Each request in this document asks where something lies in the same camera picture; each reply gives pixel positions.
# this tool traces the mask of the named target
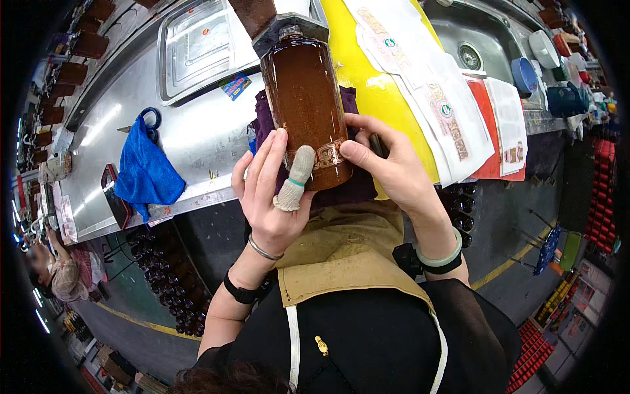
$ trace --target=stainless steel sink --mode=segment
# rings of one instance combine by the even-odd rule
[[[424,10],[444,50],[460,68],[514,83],[511,63],[523,54],[504,15],[473,0],[455,0],[449,7],[427,1]]]

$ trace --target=white bowl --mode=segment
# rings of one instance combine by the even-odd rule
[[[556,53],[556,47],[544,31],[538,30],[532,33],[529,36],[529,46],[542,67],[554,69],[560,66],[560,59]]]

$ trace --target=blue bowl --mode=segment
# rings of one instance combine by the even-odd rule
[[[512,76],[516,87],[522,93],[535,93],[538,90],[536,71],[526,57],[512,61]]]

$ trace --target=beige apron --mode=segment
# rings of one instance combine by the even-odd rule
[[[442,354],[431,393],[444,375],[448,348],[426,292],[392,257],[403,243],[403,217],[391,201],[325,208],[311,215],[300,238],[276,264],[291,340],[289,380],[297,387],[300,363],[296,305],[320,294],[351,289],[398,289],[426,302],[440,336]]]

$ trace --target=red paper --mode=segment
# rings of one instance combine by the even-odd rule
[[[486,122],[488,132],[490,133],[490,139],[492,139],[492,145],[495,147],[495,153],[486,160],[486,162],[477,171],[475,171],[470,177],[479,179],[505,179],[505,180],[525,180],[525,166],[519,171],[513,174],[501,176],[501,155],[499,150],[499,135],[496,129],[495,113],[492,111],[492,104],[490,103],[490,97],[488,91],[486,91],[486,85],[481,79],[473,78],[470,76],[464,76],[468,87],[472,91],[472,95],[477,100],[477,105],[483,115],[483,120]]]

